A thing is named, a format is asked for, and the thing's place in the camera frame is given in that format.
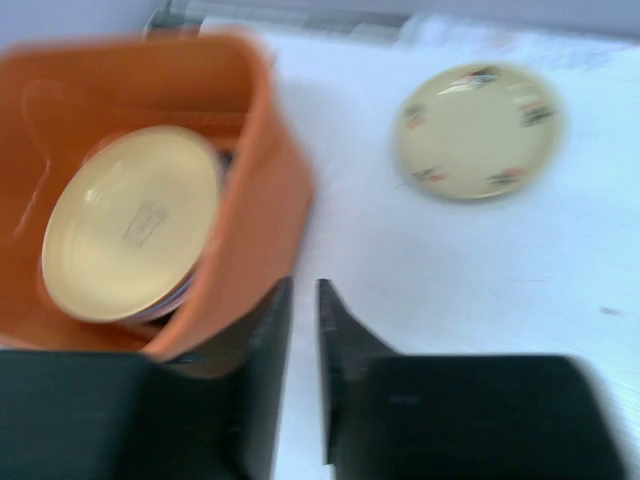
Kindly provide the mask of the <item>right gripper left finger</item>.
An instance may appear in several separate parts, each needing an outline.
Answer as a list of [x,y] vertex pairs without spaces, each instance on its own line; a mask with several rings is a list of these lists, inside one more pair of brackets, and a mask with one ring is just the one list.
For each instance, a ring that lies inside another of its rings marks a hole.
[[3,350],[5,479],[268,479],[294,284],[194,350]]

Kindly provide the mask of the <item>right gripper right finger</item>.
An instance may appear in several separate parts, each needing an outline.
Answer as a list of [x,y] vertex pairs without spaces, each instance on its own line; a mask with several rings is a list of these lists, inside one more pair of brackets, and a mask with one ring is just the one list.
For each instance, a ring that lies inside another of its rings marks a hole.
[[338,479],[626,479],[601,401],[562,355],[407,355],[317,283],[325,461]]

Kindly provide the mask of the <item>yellow round plate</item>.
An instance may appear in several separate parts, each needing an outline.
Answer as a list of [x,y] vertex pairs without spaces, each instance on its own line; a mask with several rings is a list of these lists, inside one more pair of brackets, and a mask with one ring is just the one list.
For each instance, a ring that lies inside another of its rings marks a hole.
[[66,185],[45,230],[41,271],[55,305],[90,323],[136,317],[183,288],[221,204],[213,145],[177,126],[126,134]]

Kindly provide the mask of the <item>small beige floral plate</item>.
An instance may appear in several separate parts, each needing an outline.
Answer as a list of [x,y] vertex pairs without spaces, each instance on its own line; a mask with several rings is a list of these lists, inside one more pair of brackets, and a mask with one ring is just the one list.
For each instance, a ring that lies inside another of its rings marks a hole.
[[511,63],[466,63],[419,85],[393,132],[397,159],[415,185],[455,201],[522,189],[559,149],[563,105],[548,81]]

